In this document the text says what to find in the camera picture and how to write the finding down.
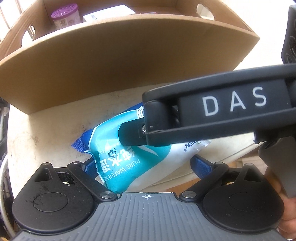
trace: screw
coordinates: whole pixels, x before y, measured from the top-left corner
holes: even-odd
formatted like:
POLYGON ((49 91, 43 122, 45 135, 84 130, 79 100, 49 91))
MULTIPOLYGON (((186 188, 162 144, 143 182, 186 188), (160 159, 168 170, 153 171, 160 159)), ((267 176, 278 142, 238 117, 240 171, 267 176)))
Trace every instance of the screw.
POLYGON ((185 191, 185 192, 182 192, 182 196, 185 198, 195 198, 196 193, 193 191, 185 191))
POLYGON ((103 199, 111 199, 115 197, 115 193, 111 191, 105 191, 100 194, 100 197, 103 199))
POLYGON ((146 134, 146 126, 145 125, 143 125, 143 127, 142 127, 142 132, 143 132, 143 134, 146 134))

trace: finger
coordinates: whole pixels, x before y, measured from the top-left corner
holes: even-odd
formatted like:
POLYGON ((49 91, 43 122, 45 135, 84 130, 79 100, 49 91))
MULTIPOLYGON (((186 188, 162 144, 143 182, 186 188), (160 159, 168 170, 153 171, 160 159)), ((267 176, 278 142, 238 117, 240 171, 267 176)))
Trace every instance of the finger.
POLYGON ((296 233, 287 233, 279 228, 279 233, 286 239, 294 239, 296 238, 296 233))
POLYGON ((265 175, 265 178, 269 181, 269 183, 276 190, 276 192, 279 193, 281 191, 281 184, 280 184, 278 178, 276 177, 276 175, 270 169, 270 167, 267 167, 264 175, 265 175))
POLYGON ((291 220, 296 218, 296 198, 288 198, 285 194, 279 193, 279 196, 284 202, 285 210, 282 216, 284 220, 291 220))
POLYGON ((296 233, 296 219, 281 220, 279 228, 286 233, 296 233))

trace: white table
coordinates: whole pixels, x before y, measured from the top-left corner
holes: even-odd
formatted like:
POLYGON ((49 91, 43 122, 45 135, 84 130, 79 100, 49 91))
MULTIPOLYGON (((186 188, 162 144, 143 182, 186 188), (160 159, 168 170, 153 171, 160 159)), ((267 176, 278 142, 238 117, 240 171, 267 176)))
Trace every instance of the white table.
MULTIPOLYGON (((292 0, 223 0, 260 37, 260 41, 237 69, 282 64, 288 7, 292 0)), ((153 86, 90 97, 26 115, 11 106, 8 128, 9 173, 13 195, 43 162, 64 167, 85 161, 89 155, 77 152, 71 144, 85 131, 141 101, 153 86)), ((215 139, 200 155, 215 161, 232 162, 253 150, 253 134, 215 139)), ((196 178, 189 162, 145 191, 164 191, 196 178)))

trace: purple lid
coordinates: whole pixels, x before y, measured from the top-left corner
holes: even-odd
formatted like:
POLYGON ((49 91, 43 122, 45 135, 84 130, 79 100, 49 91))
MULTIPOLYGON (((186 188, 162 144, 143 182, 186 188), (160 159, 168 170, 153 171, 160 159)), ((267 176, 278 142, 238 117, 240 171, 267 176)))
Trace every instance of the purple lid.
POLYGON ((60 7, 59 9, 55 10, 51 17, 53 20, 60 20, 63 19, 72 13, 75 13, 78 10, 78 5, 76 3, 68 4, 66 6, 60 7))

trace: brown box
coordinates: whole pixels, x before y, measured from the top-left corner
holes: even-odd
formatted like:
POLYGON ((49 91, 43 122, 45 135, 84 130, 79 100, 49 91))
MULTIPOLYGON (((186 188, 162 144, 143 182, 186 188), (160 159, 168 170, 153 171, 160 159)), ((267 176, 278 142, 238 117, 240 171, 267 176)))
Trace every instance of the brown box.
POLYGON ((36 0, 0 43, 0 96, 27 114, 112 91, 231 71, 259 40, 219 0, 76 0, 81 16, 121 4, 137 14, 54 31, 50 14, 72 2, 36 0), (215 21, 201 18, 198 4, 215 21), (30 25, 36 40, 21 47, 30 25))

